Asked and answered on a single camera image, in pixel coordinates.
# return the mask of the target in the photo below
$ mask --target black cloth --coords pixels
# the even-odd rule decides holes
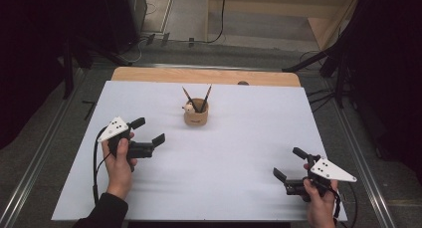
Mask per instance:
[[[127,203],[120,198],[103,193],[96,208],[87,218],[80,219],[74,228],[118,228],[127,213]]]

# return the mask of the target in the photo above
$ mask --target metal rail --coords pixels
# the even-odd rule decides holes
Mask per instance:
[[[82,69],[78,69],[75,75],[76,86],[72,93],[69,95],[68,99],[62,101],[60,104],[60,107],[57,110],[52,122],[50,123],[24,176],[20,180],[19,184],[15,187],[7,207],[0,218],[0,227],[13,227],[14,223],[16,222],[18,215],[25,204],[25,201],[28,198],[32,187],[34,186],[34,183],[37,180],[37,177],[40,174],[45,161],[47,160],[51,149],[50,144],[55,137],[55,134],[62,123],[63,117],[65,116],[66,111],[68,110],[69,105],[71,104],[74,95],[84,78],[84,72]]]

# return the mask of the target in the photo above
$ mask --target person's finger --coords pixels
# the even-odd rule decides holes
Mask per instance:
[[[337,188],[338,188],[338,181],[337,181],[337,180],[332,180],[332,181],[331,181],[331,188],[332,188],[334,191],[337,191]]]
[[[102,148],[103,148],[103,158],[109,154],[109,147],[108,147],[108,140],[102,141]]]
[[[312,201],[320,200],[317,188],[311,184],[311,181],[308,178],[304,180],[304,187]]]
[[[136,159],[136,158],[132,158],[132,159],[130,160],[130,163],[131,163],[133,166],[136,166],[136,165],[137,165],[137,159]]]
[[[126,159],[127,150],[128,150],[128,140],[126,138],[122,138],[118,142],[117,153],[116,153],[116,155],[117,155],[116,161],[117,162],[127,162],[127,159]]]

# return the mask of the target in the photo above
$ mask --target black cable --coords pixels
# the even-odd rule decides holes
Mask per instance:
[[[323,100],[325,100],[325,99],[327,99],[327,98],[332,98],[334,95],[335,95],[335,93],[330,93],[329,95],[326,95],[326,96],[324,96],[324,97],[322,97],[322,98],[319,98],[319,99],[316,99],[316,100],[310,101],[310,105],[312,105],[312,104],[314,104],[314,103],[316,103],[316,102],[323,101]]]
[[[309,53],[319,53],[319,51],[308,51],[308,52],[303,53],[303,54],[299,57],[299,63],[301,63],[301,62],[302,62],[302,58],[304,57],[304,55],[309,54]],[[304,67],[304,69],[306,69],[306,70],[308,70],[308,71],[311,71],[311,70],[312,70],[311,68],[308,68],[308,67]]]
[[[350,228],[353,228],[354,225],[356,224],[356,221],[357,221],[357,208],[358,208],[357,197],[356,197],[356,192],[354,191],[353,186],[351,185],[350,182],[348,182],[348,185],[350,186],[351,193],[353,194],[353,198],[354,198],[354,216],[353,216],[353,221],[351,222],[351,226],[350,226]],[[347,226],[344,224],[344,222],[340,222],[340,224],[343,227],[347,228]]]
[[[324,92],[332,92],[332,90],[330,90],[330,89],[322,89],[322,90],[315,91],[315,92],[309,92],[309,93],[307,93],[307,97],[311,97],[311,96],[314,96],[316,94],[324,93]]]
[[[96,205],[99,202],[99,187],[97,185],[97,173],[98,173],[98,168],[97,168],[97,150],[99,148],[99,138],[100,138],[100,136],[103,134],[103,132],[105,130],[106,130],[106,126],[103,127],[103,129],[97,135],[96,143],[94,145],[94,162],[93,162],[93,165],[94,165],[94,174],[93,174],[94,185],[93,185],[93,194],[94,194],[94,203]]]
[[[326,101],[324,101],[318,108],[313,110],[313,113],[317,112],[320,108],[322,108],[326,103],[328,103],[332,98],[334,98],[334,96],[329,97],[328,99],[326,99]]]
[[[220,37],[223,34],[223,30],[224,30],[224,10],[225,10],[225,5],[226,5],[226,0],[223,0],[223,6],[221,8],[221,30],[220,30],[220,34],[218,35],[218,37],[212,41],[183,41],[183,40],[165,40],[165,42],[181,42],[181,43],[199,43],[199,44],[212,44],[216,41],[218,41],[218,39],[220,39]]]

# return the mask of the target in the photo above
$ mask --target cable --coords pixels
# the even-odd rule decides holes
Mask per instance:
[[[301,62],[302,62],[302,58],[304,57],[304,55],[309,54],[309,53],[319,53],[319,51],[308,51],[308,52],[303,53],[303,54],[299,57],[299,63],[301,63]],[[309,70],[309,71],[311,71],[311,70],[312,70],[311,68],[308,68],[308,67],[304,67],[304,69]]]
[[[322,90],[315,91],[315,92],[309,92],[309,93],[307,93],[307,97],[311,97],[313,95],[316,95],[316,94],[319,94],[319,93],[323,93],[323,92],[332,92],[332,90],[330,90],[330,89],[322,89]]]
[[[356,221],[357,221],[357,207],[358,207],[357,206],[357,197],[356,197],[356,192],[354,191],[353,186],[351,185],[350,182],[348,182],[348,185],[350,186],[351,193],[353,194],[353,198],[354,198],[354,216],[353,216],[353,221],[351,222],[351,226],[350,226],[350,228],[353,228],[354,225],[356,224]],[[340,224],[343,227],[347,228],[347,226],[345,225],[344,222],[340,222]]]
[[[183,41],[183,40],[165,40],[165,42],[180,42],[180,43],[193,43],[193,44],[212,44],[216,41],[218,41],[218,39],[220,39],[220,37],[223,34],[224,31],[224,10],[225,10],[225,5],[226,5],[226,0],[223,0],[223,5],[221,8],[221,30],[219,35],[217,36],[216,39],[212,40],[212,41]]]
[[[156,7],[154,4],[152,4],[152,3],[146,3],[146,5],[151,5],[151,6],[153,6],[153,7],[154,7],[154,10],[153,10],[153,11],[151,11],[151,12],[147,12],[147,13],[146,13],[146,15],[151,15],[152,13],[156,12],[157,7]]]
[[[128,59],[126,59],[125,57],[123,57],[123,56],[121,56],[121,55],[117,55],[119,58],[121,58],[122,60],[124,60],[124,61],[126,61],[126,62],[129,62],[129,63],[135,63],[135,62],[137,62],[137,61],[139,61],[140,60],[140,58],[142,58],[142,52],[141,52],[141,50],[140,50],[140,43],[142,43],[142,42],[144,42],[144,41],[146,41],[146,39],[142,39],[142,40],[140,40],[139,41],[139,43],[137,44],[137,50],[139,51],[139,56],[137,57],[137,59],[136,60],[134,60],[134,61],[131,61],[131,60],[128,60]]]
[[[94,194],[94,203],[96,205],[99,202],[99,187],[97,185],[97,174],[98,174],[98,169],[97,169],[97,150],[98,150],[98,147],[99,147],[99,138],[100,138],[100,136],[103,134],[103,132],[105,130],[106,130],[106,126],[103,127],[103,129],[97,135],[96,143],[94,145],[94,162],[93,162],[93,165],[94,165],[93,166],[93,168],[94,168],[94,174],[93,174],[94,185],[93,185],[93,194]]]

